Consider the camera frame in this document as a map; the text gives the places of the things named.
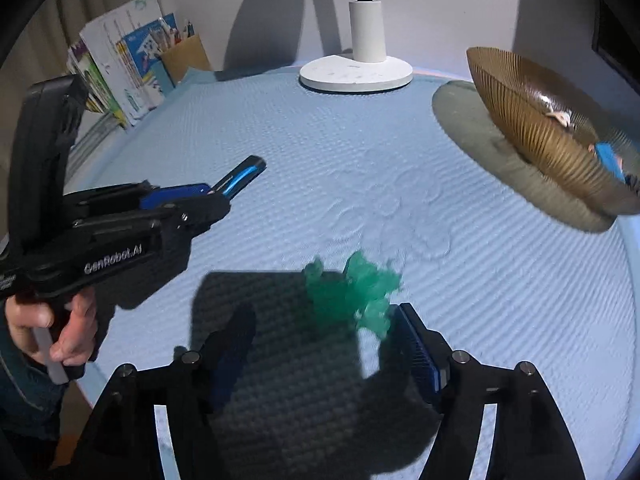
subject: white lamp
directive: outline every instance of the white lamp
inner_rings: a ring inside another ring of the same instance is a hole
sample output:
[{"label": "white lamp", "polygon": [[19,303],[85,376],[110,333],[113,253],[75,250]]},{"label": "white lamp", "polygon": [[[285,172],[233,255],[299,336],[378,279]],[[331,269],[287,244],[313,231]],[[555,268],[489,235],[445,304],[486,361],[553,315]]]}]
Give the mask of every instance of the white lamp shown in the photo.
[{"label": "white lamp", "polygon": [[406,85],[414,77],[407,62],[386,55],[382,3],[349,2],[353,55],[327,56],[300,69],[303,85],[329,92],[377,92]]}]

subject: human hand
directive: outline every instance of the human hand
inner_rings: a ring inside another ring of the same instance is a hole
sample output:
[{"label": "human hand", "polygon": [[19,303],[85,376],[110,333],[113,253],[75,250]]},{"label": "human hand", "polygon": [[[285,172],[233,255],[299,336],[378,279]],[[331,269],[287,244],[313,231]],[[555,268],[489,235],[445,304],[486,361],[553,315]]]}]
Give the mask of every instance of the human hand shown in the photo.
[{"label": "human hand", "polygon": [[[46,303],[30,303],[12,296],[6,300],[4,312],[14,344],[31,359],[44,364],[44,356],[38,350],[31,329],[51,327],[54,317],[50,306]],[[58,341],[50,348],[52,361],[62,362],[65,366],[87,362],[94,351],[97,328],[95,292],[93,287],[88,287],[71,300],[69,321],[62,329]]]}]

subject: wall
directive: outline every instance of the wall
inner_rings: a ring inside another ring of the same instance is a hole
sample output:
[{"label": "wall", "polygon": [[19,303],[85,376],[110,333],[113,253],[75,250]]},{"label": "wall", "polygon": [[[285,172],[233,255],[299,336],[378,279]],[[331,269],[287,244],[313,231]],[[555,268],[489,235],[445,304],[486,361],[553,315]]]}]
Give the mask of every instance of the wall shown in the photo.
[{"label": "wall", "polygon": [[[351,46],[348,0],[159,1],[191,19],[215,69],[290,64]],[[382,1],[388,52],[414,66],[468,77],[467,47],[513,49],[619,114],[640,110],[640,96],[591,51],[595,0]]]}]

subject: light blue mattress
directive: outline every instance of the light blue mattress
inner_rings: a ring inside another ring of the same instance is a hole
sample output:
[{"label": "light blue mattress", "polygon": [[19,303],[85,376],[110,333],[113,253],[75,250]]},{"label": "light blue mattress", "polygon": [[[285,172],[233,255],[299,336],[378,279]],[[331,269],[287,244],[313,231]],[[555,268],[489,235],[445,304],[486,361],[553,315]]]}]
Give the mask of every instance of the light blue mattress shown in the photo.
[{"label": "light blue mattress", "polygon": [[[375,338],[321,338],[300,323],[308,305],[299,271],[317,255],[341,270],[362,248],[402,272],[394,300],[410,301],[453,348],[501,367],[532,361],[586,477],[615,478],[640,443],[633,226],[584,234],[484,172],[434,118],[444,82],[417,76],[398,91],[345,96],[304,89],[287,70],[226,82],[194,72],[134,131],[107,142],[70,189],[213,184],[251,154],[268,167],[194,240],[185,272],[136,308],[116,309],[81,381],[88,397],[123,362],[158,367],[176,346],[197,348],[251,300],[254,349],[213,423],[232,472],[418,478],[433,416],[411,386],[378,371]],[[484,478],[494,414],[474,478]],[[168,456],[161,411],[158,433]]]}]

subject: book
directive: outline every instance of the book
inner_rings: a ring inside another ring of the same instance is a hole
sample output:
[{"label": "book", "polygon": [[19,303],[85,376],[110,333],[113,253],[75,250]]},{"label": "book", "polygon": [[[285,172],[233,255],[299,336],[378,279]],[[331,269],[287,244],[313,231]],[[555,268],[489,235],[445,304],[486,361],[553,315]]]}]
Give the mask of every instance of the book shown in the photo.
[{"label": "book", "polygon": [[95,65],[83,40],[79,40],[69,47],[68,60],[71,66],[76,69],[75,73],[84,79],[89,89],[89,98],[98,108],[92,111],[110,112],[122,126],[127,126],[127,118],[111,94],[109,86],[102,78],[102,74]]},{"label": "book", "polygon": [[[171,30],[177,31],[173,13],[164,16],[163,19]],[[164,100],[161,85],[156,79],[152,67],[156,63],[162,63],[160,54],[168,46],[161,45],[159,42],[161,43],[162,38],[165,37],[160,21],[153,20],[123,38],[130,62],[133,63],[132,68],[135,70],[136,76],[140,78],[151,108],[155,108]]]},{"label": "book", "polygon": [[80,37],[131,126],[148,113],[150,102],[127,59],[123,38],[162,16],[158,0],[132,0],[87,23]]},{"label": "book", "polygon": [[[75,62],[73,61],[73,57],[72,57],[71,51],[68,51],[68,56],[66,58],[66,70],[67,70],[67,72],[69,74],[79,74],[78,67],[76,66]],[[91,92],[87,96],[86,103],[84,104],[84,106],[90,112],[100,113],[100,114],[104,113],[104,110],[102,110],[98,106],[98,103],[95,101],[95,98],[93,97]]]}]

